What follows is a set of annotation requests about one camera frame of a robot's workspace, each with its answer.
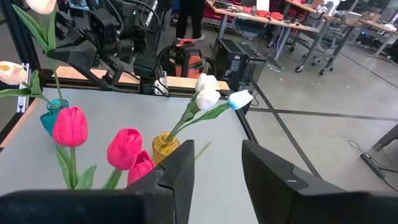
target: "vase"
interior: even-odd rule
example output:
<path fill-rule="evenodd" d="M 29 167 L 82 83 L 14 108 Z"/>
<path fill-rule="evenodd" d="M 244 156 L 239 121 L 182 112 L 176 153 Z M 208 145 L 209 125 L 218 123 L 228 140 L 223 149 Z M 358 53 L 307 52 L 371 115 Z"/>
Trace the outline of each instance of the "vase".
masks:
<path fill-rule="evenodd" d="M 62 101 L 63 103 L 61 105 L 60 99 L 51 100 L 50 102 L 55 107 L 47 103 L 47 110 L 49 112 L 40 116 L 40 121 L 42 122 L 44 129 L 50 134 L 51 137 L 52 137 L 52 129 L 54 128 L 55 121 L 58 118 L 59 112 L 64 108 L 69 108 L 69 102 L 67 100 L 62 100 Z"/>
<path fill-rule="evenodd" d="M 152 151 L 155 166 L 180 146 L 180 142 L 175 136 L 171 141 L 166 141 L 169 134 L 170 132 L 168 131 L 162 132 L 152 142 Z"/>

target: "caster wheel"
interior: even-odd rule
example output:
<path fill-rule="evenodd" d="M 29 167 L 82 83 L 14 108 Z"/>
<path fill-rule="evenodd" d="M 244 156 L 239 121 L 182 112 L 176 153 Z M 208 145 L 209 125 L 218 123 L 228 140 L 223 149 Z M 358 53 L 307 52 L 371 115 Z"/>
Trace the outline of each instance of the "caster wheel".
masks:
<path fill-rule="evenodd" d="M 297 67 L 295 68 L 295 71 L 296 71 L 297 73 L 300 73 L 300 72 L 303 71 L 303 67 L 297 66 Z"/>

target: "black pants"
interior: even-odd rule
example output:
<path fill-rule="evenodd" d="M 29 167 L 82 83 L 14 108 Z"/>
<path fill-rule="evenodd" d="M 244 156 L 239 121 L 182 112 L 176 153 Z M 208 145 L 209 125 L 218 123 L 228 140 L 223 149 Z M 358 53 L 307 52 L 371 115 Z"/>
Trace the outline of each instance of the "black pants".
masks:
<path fill-rule="evenodd" d="M 192 38 L 201 37 L 201 20 L 205 13 L 205 0 L 180 0 L 176 36 L 184 38 L 187 32 L 188 17 L 192 16 Z"/>

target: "pink tulip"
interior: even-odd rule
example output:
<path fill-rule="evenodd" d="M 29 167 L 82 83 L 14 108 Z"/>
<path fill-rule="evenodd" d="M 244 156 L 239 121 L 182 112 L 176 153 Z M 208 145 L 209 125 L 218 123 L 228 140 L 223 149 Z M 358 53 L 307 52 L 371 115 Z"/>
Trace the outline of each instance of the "pink tulip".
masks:
<path fill-rule="evenodd" d="M 108 163 L 119 170 L 128 170 L 132 158 L 141 150 L 141 133 L 134 128 L 122 129 L 108 147 Z"/>
<path fill-rule="evenodd" d="M 80 108 L 74 106 L 59 112 L 52 137 L 59 145 L 77 147 L 87 140 L 87 133 L 86 116 Z"/>
<path fill-rule="evenodd" d="M 146 150 L 136 154 L 133 157 L 129 175 L 127 177 L 127 186 L 145 176 L 152 169 L 154 169 L 154 167 L 154 162 Z"/>
<path fill-rule="evenodd" d="M 26 0 L 26 4 L 35 12 L 43 15 L 50 14 L 57 0 Z"/>

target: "table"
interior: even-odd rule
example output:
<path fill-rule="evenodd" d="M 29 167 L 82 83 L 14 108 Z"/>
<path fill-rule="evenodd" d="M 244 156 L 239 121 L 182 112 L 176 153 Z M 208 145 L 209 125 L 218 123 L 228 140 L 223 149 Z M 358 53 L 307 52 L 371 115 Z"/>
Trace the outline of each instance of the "table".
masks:
<path fill-rule="evenodd" d="M 277 25 L 277 26 L 281 26 L 281 27 L 285 27 L 285 29 L 283 29 L 282 35 L 279 37 L 279 45 L 277 46 L 277 51 L 274 55 L 273 58 L 273 63 L 279 68 L 279 69 L 284 69 L 282 65 L 280 65 L 279 63 L 277 63 L 278 58 L 280 53 L 282 52 L 283 46 L 286 43 L 287 38 L 289 37 L 290 31 L 291 29 L 299 29 L 299 30 L 306 30 L 308 32 L 318 32 L 318 30 L 316 28 L 312 28 L 309 26 L 305 26 L 303 24 L 298 24 L 298 26 L 296 26 L 295 24 L 290 24 L 288 22 L 285 21 L 278 21 L 274 18 L 265 18 L 265 17 L 260 17 L 260 16 L 254 16 L 251 14 L 247 14 L 244 12 L 231 12 L 225 9 L 217 9 L 216 7 L 214 7 L 213 5 L 213 1 L 212 0 L 206 0 L 207 5 L 209 5 L 211 7 L 211 9 L 213 11 L 215 11 L 216 13 L 220 13 L 223 14 L 223 20 L 221 22 L 221 27 L 219 29 L 218 32 L 218 36 L 217 38 L 223 38 L 224 36 L 224 31 L 225 31 L 225 27 L 226 27 L 226 23 L 227 23 L 227 18 L 228 16 L 233 16 L 233 17 L 237 17 L 237 18 L 242 18 L 242 19 L 250 19 L 252 21 L 258 21 L 258 22 L 263 22 L 265 24 L 272 24 L 272 25 Z M 242 6 L 236 6 L 234 5 L 234 7 L 243 10 Z M 216 57 L 216 48 L 215 45 L 210 47 L 213 49 L 213 55 L 211 56 L 213 59 Z"/>
<path fill-rule="evenodd" d="M 379 30 L 383 30 L 390 35 L 389 37 L 384 39 L 383 44 L 379 47 L 379 49 L 376 51 L 376 53 L 374 53 L 373 55 L 367 55 L 368 57 L 379 57 L 379 54 L 384 50 L 384 48 L 386 48 L 387 44 L 389 44 L 389 42 L 391 42 L 398 35 L 398 31 L 388 29 L 387 27 L 383 26 L 382 24 L 378 24 L 377 22 L 373 22 L 373 21 L 365 21 L 365 20 L 361 19 L 361 22 L 365 25 L 374 27 Z"/>
<path fill-rule="evenodd" d="M 317 13 L 317 11 L 315 9 L 311 8 L 309 4 L 302 4 L 301 2 L 296 2 L 293 0 L 285 0 L 285 1 L 286 1 L 287 5 L 284 9 L 284 15 L 287 14 L 287 12 L 289 11 L 291 6 L 297 6 L 297 7 L 301 8 L 309 13 L 312 13 L 312 14 Z M 314 57 L 328 58 L 325 68 L 320 70 L 319 75 L 324 75 L 327 70 L 333 71 L 333 62 L 335 61 L 335 58 L 340 53 L 342 48 L 346 45 L 350 35 L 354 31 L 354 28 L 363 26 L 362 22 L 359 22 L 359 21 L 352 21 L 349 19 L 342 21 L 341 19 L 339 19 L 337 17 L 329 16 L 326 14 L 322 15 L 322 18 L 325 20 L 325 23 L 323 23 L 323 25 L 321 26 L 320 31 L 317 35 L 314 35 L 313 33 L 311 34 L 308 32 L 301 31 L 302 33 L 304 33 L 305 35 L 309 36 L 310 38 L 312 38 L 314 40 L 311 46 L 307 45 L 307 43 L 305 43 L 297 38 L 299 36 L 300 32 L 297 32 L 296 38 L 294 38 L 294 43 L 298 42 L 299 44 L 301 44 L 302 46 L 304 46 L 305 48 L 308 49 L 308 53 L 304 56 L 304 60 L 303 60 L 302 64 L 295 68 L 295 71 L 297 73 L 302 72 L 302 70 L 304 69 L 304 66 L 310 60 L 312 60 L 312 58 L 314 58 Z M 337 48 L 333 51 L 332 54 L 318 52 L 318 45 L 322 41 L 323 36 L 325 35 L 327 29 L 329 28 L 330 24 L 332 24 L 332 23 L 344 24 L 348 28 L 346 29 L 344 36 L 342 37 L 342 39 L 340 40 L 340 43 L 338 44 Z"/>
<path fill-rule="evenodd" d="M 106 160 L 106 149 L 121 128 L 138 128 L 144 149 L 152 154 L 152 140 L 170 130 L 186 108 L 189 98 L 116 93 L 97 90 L 62 90 L 71 106 L 79 106 L 88 120 L 88 139 L 76 149 L 78 170 L 97 164 L 94 189 L 98 189 L 113 170 Z M 44 88 L 47 98 L 57 90 Z M 23 189 L 65 189 L 55 155 L 55 143 L 41 126 L 39 116 L 46 112 L 44 101 L 35 100 L 20 119 L 18 130 L 2 144 L 0 153 L 0 195 Z M 245 130 L 235 111 L 191 126 L 178 134 L 183 143 L 195 140 L 195 152 L 211 141 L 195 162 L 195 186 L 189 223 L 256 223 L 246 188 L 241 162 Z M 119 182 L 127 183 L 127 172 Z"/>

